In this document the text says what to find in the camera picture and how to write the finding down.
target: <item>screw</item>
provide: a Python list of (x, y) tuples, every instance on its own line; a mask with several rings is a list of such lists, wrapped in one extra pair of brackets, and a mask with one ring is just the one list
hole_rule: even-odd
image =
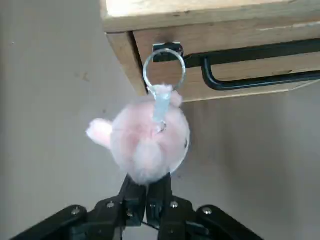
[(109, 202), (109, 203), (106, 205), (106, 207), (107, 207), (108, 209), (112, 209), (114, 206), (115, 206), (115, 204), (114, 204), (113, 201)]
[(77, 215), (78, 213), (80, 213), (80, 209), (79, 209), (79, 207), (76, 206), (76, 207), (72, 210), (71, 214), (72, 214), (72, 215)]
[(202, 209), (202, 212), (205, 214), (205, 215), (210, 215), (212, 214), (212, 210), (209, 208), (209, 207), (204, 207)]
[(173, 209), (176, 209), (178, 207), (178, 203), (176, 201), (172, 201), (170, 203), (170, 207), (172, 207)]

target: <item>gray floor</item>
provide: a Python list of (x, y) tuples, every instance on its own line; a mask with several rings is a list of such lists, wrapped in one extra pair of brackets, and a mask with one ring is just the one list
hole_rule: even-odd
[[(135, 93), (98, 0), (0, 1), (0, 239), (71, 204), (91, 209), (124, 175), (85, 136)], [(191, 149), (177, 196), (214, 204), (268, 240), (320, 235), (320, 83), (289, 93), (188, 103)], [(156, 239), (148, 228), (125, 239)]]

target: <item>black plastic bracket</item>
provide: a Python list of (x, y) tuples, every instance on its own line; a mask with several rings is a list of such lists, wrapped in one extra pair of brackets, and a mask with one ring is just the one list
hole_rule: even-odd
[[(163, 44), (162, 48), (169, 48), (168, 43)], [(201, 67), (203, 80), (209, 88), (217, 91), (228, 91), (320, 80), (320, 70), (233, 81), (220, 81), (214, 77), (211, 70), (212, 65), (230, 64), (316, 52), (320, 52), (320, 38), (204, 53), (193, 53), (183, 57), (183, 59), (185, 61), (186, 68)], [(159, 56), (156, 61), (154, 60), (154, 62), (166, 62), (166, 60)]]

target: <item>metal key ring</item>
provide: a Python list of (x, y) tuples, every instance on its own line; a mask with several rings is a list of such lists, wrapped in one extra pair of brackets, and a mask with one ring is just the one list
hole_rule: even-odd
[(185, 78), (186, 78), (186, 64), (185, 64), (185, 61), (184, 61), (183, 57), (179, 53), (177, 53), (176, 51), (173, 51), (173, 50), (171, 50), (169, 48), (163, 48), (163, 49), (156, 50), (153, 53), (151, 53), (150, 56), (148, 56), (148, 58), (145, 60), (145, 63), (143, 65), (143, 72), (142, 73), (143, 73), (144, 81), (145, 81), (147, 87), (150, 90), (153, 89), (153, 85), (151, 84), (151, 82), (149, 81), (149, 79), (147, 77), (147, 67), (148, 67), (150, 61), (154, 58), (154, 56), (156, 56), (156, 55), (158, 55), (160, 53), (169, 53), (169, 54), (175, 55), (176, 58), (180, 61), (180, 64), (181, 64), (181, 67), (182, 67), (182, 76), (181, 76), (180, 81), (173, 87), (173, 91), (176, 91), (176, 90), (178, 90), (178, 88), (180, 88), (182, 83), (185, 81)]

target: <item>plush ear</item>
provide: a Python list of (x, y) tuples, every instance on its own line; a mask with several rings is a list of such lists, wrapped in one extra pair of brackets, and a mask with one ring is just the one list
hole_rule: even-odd
[(182, 104), (182, 100), (183, 100), (182, 96), (177, 91), (173, 91), (171, 93), (170, 103), (173, 106), (179, 108), (181, 106), (181, 104)]
[(105, 148), (110, 149), (110, 136), (112, 133), (112, 122), (97, 118), (90, 123), (89, 128), (86, 130), (86, 135)]

